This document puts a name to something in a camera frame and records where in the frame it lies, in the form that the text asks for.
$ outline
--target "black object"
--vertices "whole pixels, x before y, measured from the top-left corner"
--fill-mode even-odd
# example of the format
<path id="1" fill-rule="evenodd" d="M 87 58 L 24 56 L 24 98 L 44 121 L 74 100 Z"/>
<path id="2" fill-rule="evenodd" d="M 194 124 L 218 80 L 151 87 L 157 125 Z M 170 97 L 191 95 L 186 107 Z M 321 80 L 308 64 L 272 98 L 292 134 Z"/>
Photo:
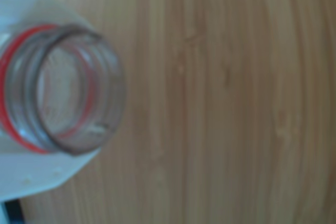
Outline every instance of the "black object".
<path id="1" fill-rule="evenodd" d="M 9 219 L 9 224 L 25 224 L 19 200 L 7 201 L 4 203 L 5 210 Z"/>

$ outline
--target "bottle neck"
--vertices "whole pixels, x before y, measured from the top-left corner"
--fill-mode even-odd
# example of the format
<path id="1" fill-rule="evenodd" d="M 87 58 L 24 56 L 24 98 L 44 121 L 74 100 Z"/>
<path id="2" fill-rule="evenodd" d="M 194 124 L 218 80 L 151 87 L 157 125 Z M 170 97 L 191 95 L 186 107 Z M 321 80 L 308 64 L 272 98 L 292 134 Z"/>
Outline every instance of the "bottle neck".
<path id="1" fill-rule="evenodd" d="M 115 131 L 123 73 L 99 35 L 77 25 L 35 26 L 14 36 L 5 60 L 1 121 L 16 141 L 40 153 L 76 155 Z"/>

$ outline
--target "red stripe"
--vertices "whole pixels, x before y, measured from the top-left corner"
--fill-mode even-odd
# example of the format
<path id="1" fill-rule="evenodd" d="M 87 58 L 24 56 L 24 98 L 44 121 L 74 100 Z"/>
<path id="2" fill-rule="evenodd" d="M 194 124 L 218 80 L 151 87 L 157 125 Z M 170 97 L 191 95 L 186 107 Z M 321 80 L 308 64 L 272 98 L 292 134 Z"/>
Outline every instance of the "red stripe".
<path id="1" fill-rule="evenodd" d="M 5 79 L 6 79 L 6 72 L 8 66 L 10 64 L 10 60 L 14 56 L 16 50 L 21 46 L 21 44 L 30 36 L 40 31 L 49 30 L 55 28 L 56 25 L 42 25 L 38 27 L 33 27 L 22 34 L 18 35 L 14 41 L 9 44 L 6 48 L 5 52 L 0 58 L 0 122 L 4 128 L 4 130 L 20 145 L 29 149 L 30 151 L 40 153 L 40 154 L 47 154 L 48 152 L 28 141 L 23 139 L 20 134 L 16 131 L 15 127 L 13 126 L 12 122 L 10 121 L 6 103 L 5 103 Z"/>

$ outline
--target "wood grain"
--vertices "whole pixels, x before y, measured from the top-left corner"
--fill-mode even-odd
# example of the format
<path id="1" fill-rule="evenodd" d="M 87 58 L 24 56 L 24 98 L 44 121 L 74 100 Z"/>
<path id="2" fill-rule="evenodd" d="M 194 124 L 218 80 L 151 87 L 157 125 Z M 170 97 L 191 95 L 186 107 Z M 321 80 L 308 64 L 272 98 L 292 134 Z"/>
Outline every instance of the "wood grain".
<path id="1" fill-rule="evenodd" d="M 336 223 L 336 0 L 60 0 L 114 45 L 117 135 L 30 223 Z"/>

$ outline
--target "bottle rim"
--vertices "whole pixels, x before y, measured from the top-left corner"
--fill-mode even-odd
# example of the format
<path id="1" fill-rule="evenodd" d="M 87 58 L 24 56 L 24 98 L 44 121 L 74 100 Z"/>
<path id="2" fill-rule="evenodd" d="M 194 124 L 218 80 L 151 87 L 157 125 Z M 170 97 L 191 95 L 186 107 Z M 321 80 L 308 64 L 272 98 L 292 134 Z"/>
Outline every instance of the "bottle rim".
<path id="1" fill-rule="evenodd" d="M 36 36 L 46 36 L 44 44 L 42 47 L 38 49 L 38 52 L 35 54 L 36 60 L 34 68 L 32 68 L 31 74 L 28 75 L 29 78 L 25 80 L 26 89 L 26 96 L 24 98 L 24 107 L 26 110 L 26 115 L 28 120 L 31 122 L 32 126 L 37 129 L 42 129 L 43 134 L 45 136 L 45 141 L 42 141 L 42 146 L 37 146 L 35 144 L 30 143 L 27 141 L 16 129 L 13 121 L 11 120 L 10 111 L 7 109 L 8 106 L 8 99 L 6 99 L 6 73 L 9 67 L 10 60 L 14 57 L 14 55 L 18 54 L 20 48 L 24 43 L 27 43 L 29 40 L 34 39 Z M 71 146 L 67 146 L 59 141 L 57 136 L 54 136 L 50 133 L 49 128 L 43 122 L 41 115 L 39 113 L 38 102 L 37 102 L 37 89 L 38 89 L 38 78 L 42 69 L 42 65 L 45 59 L 48 57 L 49 53 L 52 49 L 59 45 L 61 42 L 67 40 L 72 36 L 79 36 L 79 35 L 89 35 L 96 40 L 102 40 L 101 36 L 98 34 L 91 32 L 90 30 L 83 28 L 78 25 L 66 25 L 66 26 L 58 26 L 55 24 L 43 24 L 39 26 L 34 26 L 32 28 L 27 29 L 23 33 L 16 36 L 14 40 L 6 47 L 3 57 L 0 59 L 0 90 L 3 92 L 0 93 L 0 123 L 2 123 L 5 131 L 9 133 L 9 135 L 20 145 L 27 148 L 30 151 L 35 153 L 47 154 L 50 152 L 57 152 L 62 151 L 69 153 L 71 155 L 79 155 L 87 152 L 91 152 L 97 148 L 99 148 L 104 142 L 108 141 L 106 139 L 101 142 L 97 142 L 96 145 L 92 145 L 88 148 L 74 148 Z M 85 61 L 82 61 L 83 65 L 85 66 L 86 71 L 90 71 L 90 68 L 86 66 Z M 68 130 L 68 132 L 64 133 L 63 137 L 71 136 L 76 130 L 80 129 L 85 121 L 87 120 L 93 105 L 93 94 L 94 94 L 94 82 L 90 80 L 88 83 L 89 90 L 87 92 L 87 100 L 85 108 L 80 116 L 80 119 L 77 121 L 72 128 Z M 114 125 L 115 127 L 119 124 L 121 120 L 121 115 L 124 110 L 124 102 L 125 102 L 125 88 L 121 89 L 121 92 L 118 94 L 118 108 L 116 111 Z"/>

